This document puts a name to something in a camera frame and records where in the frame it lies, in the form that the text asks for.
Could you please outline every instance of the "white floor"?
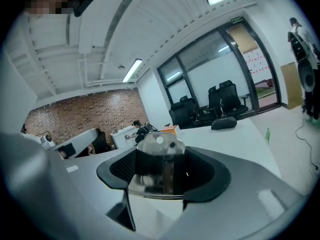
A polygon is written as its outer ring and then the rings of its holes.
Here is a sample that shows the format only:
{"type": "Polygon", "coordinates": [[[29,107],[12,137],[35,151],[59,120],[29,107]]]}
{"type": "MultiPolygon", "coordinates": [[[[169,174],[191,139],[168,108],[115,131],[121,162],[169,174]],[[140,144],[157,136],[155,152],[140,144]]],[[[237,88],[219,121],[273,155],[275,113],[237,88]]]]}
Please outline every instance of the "white floor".
{"type": "MultiPolygon", "coordinates": [[[[310,148],[296,137],[295,130],[303,123],[303,128],[297,134],[308,140],[312,146],[312,161],[320,166],[320,128],[303,122],[302,118],[300,107],[292,110],[280,107],[250,119],[262,136],[270,128],[268,146],[282,179],[302,195],[308,195],[316,182],[317,174],[309,162],[310,148]]],[[[174,224],[175,219],[159,212],[147,199],[130,194],[129,200],[138,234],[157,239],[174,224]]]]}

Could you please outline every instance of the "black office chair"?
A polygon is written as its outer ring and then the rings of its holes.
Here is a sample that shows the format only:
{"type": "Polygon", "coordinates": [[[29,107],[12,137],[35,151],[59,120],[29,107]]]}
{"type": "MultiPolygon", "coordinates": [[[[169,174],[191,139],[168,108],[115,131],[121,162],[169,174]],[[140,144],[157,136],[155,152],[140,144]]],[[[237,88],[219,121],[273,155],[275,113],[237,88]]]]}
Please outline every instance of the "black office chair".
{"type": "Polygon", "coordinates": [[[194,101],[192,98],[188,98],[188,96],[183,96],[180,98],[180,102],[182,105],[186,107],[189,118],[194,121],[196,119],[196,113],[194,110],[194,101]]]}
{"type": "Polygon", "coordinates": [[[217,90],[217,88],[211,87],[209,89],[209,95],[208,95],[208,99],[209,99],[209,106],[208,106],[208,110],[209,113],[207,114],[203,114],[203,115],[199,115],[198,119],[201,122],[208,122],[211,123],[216,119],[219,119],[222,116],[222,111],[220,109],[220,94],[219,91],[217,90]]]}
{"type": "Polygon", "coordinates": [[[181,102],[172,104],[169,114],[172,118],[172,124],[174,126],[179,126],[180,129],[193,127],[192,121],[188,115],[188,110],[181,102]]]}
{"type": "Polygon", "coordinates": [[[229,85],[232,85],[232,84],[233,84],[233,82],[231,80],[227,80],[225,82],[219,83],[219,88],[226,87],[226,86],[229,86],[229,85]]]}
{"type": "Polygon", "coordinates": [[[235,117],[237,119],[238,115],[249,110],[247,106],[241,105],[237,93],[237,87],[234,83],[219,88],[219,93],[222,100],[223,113],[227,116],[235,117]]]}
{"type": "Polygon", "coordinates": [[[96,129],[98,136],[96,139],[92,142],[92,145],[94,147],[94,151],[96,154],[101,154],[104,152],[111,151],[110,146],[107,143],[106,140],[106,134],[104,131],[101,131],[99,128],[96,129]]]}

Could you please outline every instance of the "plastic bottle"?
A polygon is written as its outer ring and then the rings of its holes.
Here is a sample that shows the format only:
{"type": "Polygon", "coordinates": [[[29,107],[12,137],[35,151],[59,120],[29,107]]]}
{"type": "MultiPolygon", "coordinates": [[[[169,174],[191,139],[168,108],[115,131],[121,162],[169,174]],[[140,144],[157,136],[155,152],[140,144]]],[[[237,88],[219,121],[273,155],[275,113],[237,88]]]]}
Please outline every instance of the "plastic bottle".
{"type": "Polygon", "coordinates": [[[266,129],[265,139],[268,141],[268,143],[270,142],[270,129],[269,128],[266,129]]]}

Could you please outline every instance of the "black headrest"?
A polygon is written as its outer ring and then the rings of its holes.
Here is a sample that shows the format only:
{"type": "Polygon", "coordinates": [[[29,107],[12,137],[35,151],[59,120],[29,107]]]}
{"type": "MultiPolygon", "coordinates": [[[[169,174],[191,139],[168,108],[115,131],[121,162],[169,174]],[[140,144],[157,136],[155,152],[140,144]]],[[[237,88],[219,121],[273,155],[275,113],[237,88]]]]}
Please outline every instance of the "black headrest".
{"type": "Polygon", "coordinates": [[[217,91],[216,86],[211,87],[211,88],[209,89],[209,93],[210,93],[210,94],[213,94],[213,93],[215,93],[216,91],[217,91]]]}
{"type": "Polygon", "coordinates": [[[188,96],[183,96],[182,98],[180,98],[180,102],[186,102],[188,99],[188,96]]]}
{"type": "Polygon", "coordinates": [[[225,81],[225,82],[221,82],[221,83],[219,84],[219,87],[222,88],[222,87],[226,87],[226,86],[229,86],[229,85],[232,85],[232,84],[233,84],[233,83],[232,83],[231,80],[227,80],[227,81],[225,81]]]}
{"type": "Polygon", "coordinates": [[[181,103],[181,102],[177,102],[171,105],[171,109],[172,110],[177,110],[180,108],[184,108],[185,106],[181,103]]]}

